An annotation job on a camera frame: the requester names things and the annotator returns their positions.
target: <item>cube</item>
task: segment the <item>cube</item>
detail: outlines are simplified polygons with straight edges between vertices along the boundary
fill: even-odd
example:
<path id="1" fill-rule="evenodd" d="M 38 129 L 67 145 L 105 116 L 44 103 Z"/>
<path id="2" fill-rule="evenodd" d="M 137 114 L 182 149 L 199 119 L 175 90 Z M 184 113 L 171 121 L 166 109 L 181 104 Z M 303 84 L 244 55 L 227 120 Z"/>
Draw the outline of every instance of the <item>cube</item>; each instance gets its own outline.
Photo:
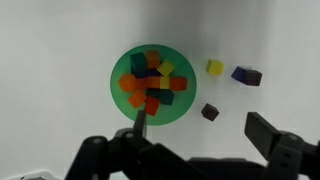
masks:
<path id="1" fill-rule="evenodd" d="M 135 72 L 133 67 L 131 67 L 131 74 L 133 74 L 136 78 L 144 78 L 144 77 L 146 77 L 146 71 Z"/>
<path id="2" fill-rule="evenodd" d="M 149 76 L 147 78 L 148 78 L 148 88 L 160 88 L 159 76 Z"/>
<path id="3" fill-rule="evenodd" d="M 169 89 L 170 77 L 160 77 L 160 89 Z"/>
<path id="4" fill-rule="evenodd" d="M 244 77 L 245 71 L 246 71 L 245 69 L 243 69 L 243 68 L 241 68 L 241 67 L 238 66 L 238 67 L 233 71 L 231 77 L 232 77 L 233 79 L 239 81 L 239 82 L 243 82 L 243 77 Z"/>
<path id="5" fill-rule="evenodd" d="M 170 61 L 165 60 L 163 63 L 161 63 L 157 70 L 163 76 L 169 76 L 169 74 L 174 70 L 174 66 Z"/>
<path id="6" fill-rule="evenodd" d="M 137 108 L 141 106 L 146 99 L 147 96 L 142 91 L 138 90 L 128 98 L 128 101 L 132 107 Z"/>
<path id="7" fill-rule="evenodd" d="M 210 121 L 214 121 L 219 115 L 218 109 L 208 103 L 204 106 L 201 113 L 204 118 L 207 118 Z"/>
<path id="8" fill-rule="evenodd" d="M 146 105 L 144 106 L 144 111 L 146 112 L 146 114 L 155 116 L 158 111 L 159 104 L 159 99 L 148 96 L 146 99 Z"/>
<path id="9" fill-rule="evenodd" d="M 137 86 L 136 77 L 133 74 L 123 74 L 118 80 L 120 89 L 124 92 L 133 92 Z"/>
<path id="10" fill-rule="evenodd" d="M 160 66 L 160 54 L 157 50 L 146 51 L 147 68 L 158 68 Z"/>
<path id="11" fill-rule="evenodd" d="M 173 91 L 184 91 L 187 89 L 188 80 L 185 77 L 170 77 L 169 87 Z"/>
<path id="12" fill-rule="evenodd" d="M 224 64 L 218 60 L 208 60 L 206 71 L 209 74 L 220 76 L 223 71 Z"/>
<path id="13" fill-rule="evenodd" d="M 148 79 L 147 78 L 137 78 L 136 89 L 146 90 L 147 88 L 148 88 Z"/>
<path id="14" fill-rule="evenodd" d="M 247 70 L 237 67 L 231 77 L 247 86 L 260 86 L 262 73 L 256 70 Z"/>
<path id="15" fill-rule="evenodd" d="M 246 70 L 242 82 L 248 86 L 260 86 L 262 73 L 256 70 Z"/>
<path id="16" fill-rule="evenodd" d="M 161 104 L 172 105 L 174 94 L 170 89 L 161 89 L 159 91 L 159 100 Z"/>
<path id="17" fill-rule="evenodd" d="M 159 89 L 148 88 L 146 91 L 146 95 L 153 97 L 153 98 L 158 98 L 159 97 Z"/>
<path id="18" fill-rule="evenodd" d="M 160 76 L 161 74 L 157 71 L 157 69 L 147 69 L 144 72 L 145 77 L 148 76 Z"/>
<path id="19" fill-rule="evenodd" d="M 147 59 L 142 52 L 130 55 L 131 67 L 134 72 L 143 72 L 147 70 Z"/>

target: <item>green plate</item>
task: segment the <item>green plate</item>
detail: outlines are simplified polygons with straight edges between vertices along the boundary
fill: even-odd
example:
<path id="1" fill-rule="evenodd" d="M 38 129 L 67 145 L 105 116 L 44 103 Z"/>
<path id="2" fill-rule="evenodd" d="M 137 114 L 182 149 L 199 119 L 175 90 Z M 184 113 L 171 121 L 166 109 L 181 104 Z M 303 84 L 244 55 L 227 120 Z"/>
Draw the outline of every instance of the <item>green plate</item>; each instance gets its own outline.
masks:
<path id="1" fill-rule="evenodd" d="M 183 76 L 188 78 L 188 87 L 185 91 L 174 92 L 175 97 L 172 105 L 159 105 L 159 109 L 155 116 L 147 116 L 148 125 L 164 125 L 179 119 L 190 108 L 197 90 L 196 76 L 193 68 L 188 60 L 179 52 L 162 45 L 143 45 L 131 49 L 125 53 L 114 66 L 110 88 L 114 102 L 129 119 L 135 120 L 138 110 L 144 108 L 144 104 L 137 109 L 133 108 L 127 99 L 131 93 L 122 92 L 118 84 L 119 78 L 125 73 L 131 73 L 130 55 L 146 50 L 158 50 L 161 56 L 161 61 L 169 60 L 174 66 L 174 71 L 170 76 Z"/>

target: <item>dark purple cube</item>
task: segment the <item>dark purple cube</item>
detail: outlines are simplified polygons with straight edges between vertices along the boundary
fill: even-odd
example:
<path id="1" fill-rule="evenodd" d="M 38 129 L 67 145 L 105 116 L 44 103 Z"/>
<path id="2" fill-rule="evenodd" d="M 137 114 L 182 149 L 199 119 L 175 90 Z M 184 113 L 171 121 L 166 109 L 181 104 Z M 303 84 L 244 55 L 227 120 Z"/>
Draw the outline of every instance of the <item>dark purple cube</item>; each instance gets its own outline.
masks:
<path id="1" fill-rule="evenodd" d="M 202 109 L 201 113 L 204 118 L 207 118 L 210 121 L 214 121 L 218 116 L 219 111 L 217 108 L 207 103 Z"/>
<path id="2" fill-rule="evenodd" d="M 243 75 L 242 82 L 248 86 L 259 86 L 262 78 L 262 73 L 256 70 L 246 70 Z"/>

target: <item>yellow cube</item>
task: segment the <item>yellow cube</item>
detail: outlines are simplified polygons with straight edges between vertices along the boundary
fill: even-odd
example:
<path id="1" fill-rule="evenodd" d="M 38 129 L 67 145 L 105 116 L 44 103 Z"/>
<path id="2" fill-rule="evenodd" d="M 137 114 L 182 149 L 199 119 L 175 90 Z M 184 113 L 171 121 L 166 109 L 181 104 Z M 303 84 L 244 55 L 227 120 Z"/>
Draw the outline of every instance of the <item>yellow cube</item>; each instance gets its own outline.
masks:
<path id="1" fill-rule="evenodd" d="M 160 77 L 160 89 L 169 89 L 170 77 Z"/>
<path id="2" fill-rule="evenodd" d="M 209 60 L 207 64 L 207 73 L 220 76 L 223 71 L 224 64 L 218 60 Z"/>
<path id="3" fill-rule="evenodd" d="M 161 63 L 157 70 L 163 76 L 168 76 L 174 70 L 174 66 L 170 61 L 165 60 L 163 63 Z"/>

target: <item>orange cube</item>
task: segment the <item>orange cube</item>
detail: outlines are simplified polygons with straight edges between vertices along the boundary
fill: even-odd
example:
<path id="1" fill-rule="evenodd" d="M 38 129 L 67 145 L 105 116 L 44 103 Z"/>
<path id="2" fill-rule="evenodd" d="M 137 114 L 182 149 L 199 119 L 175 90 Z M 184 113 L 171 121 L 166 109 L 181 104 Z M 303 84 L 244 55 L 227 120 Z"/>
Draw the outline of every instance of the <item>orange cube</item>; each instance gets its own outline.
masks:
<path id="1" fill-rule="evenodd" d="M 158 68 L 160 66 L 160 54 L 157 50 L 148 50 L 146 51 L 146 59 L 148 68 Z"/>
<path id="2" fill-rule="evenodd" d="M 169 87 L 173 91 L 184 91 L 187 89 L 187 78 L 171 77 Z"/>
<path id="3" fill-rule="evenodd" d="M 159 76 L 149 76 L 148 78 L 148 88 L 160 88 L 160 77 Z"/>
<path id="4" fill-rule="evenodd" d="M 159 104 L 159 99 L 148 96 L 146 99 L 146 105 L 144 106 L 144 111 L 146 112 L 146 114 L 155 116 L 158 111 Z"/>
<path id="5" fill-rule="evenodd" d="M 137 86 L 137 80 L 133 74 L 123 74 L 118 83 L 124 92 L 133 92 Z"/>
<path id="6" fill-rule="evenodd" d="M 145 90 L 148 88 L 148 79 L 147 78 L 137 78 L 137 88 Z"/>
<path id="7" fill-rule="evenodd" d="M 137 108 L 141 106 L 144 101 L 147 99 L 147 96 L 140 90 L 134 92 L 128 99 L 132 107 Z"/>

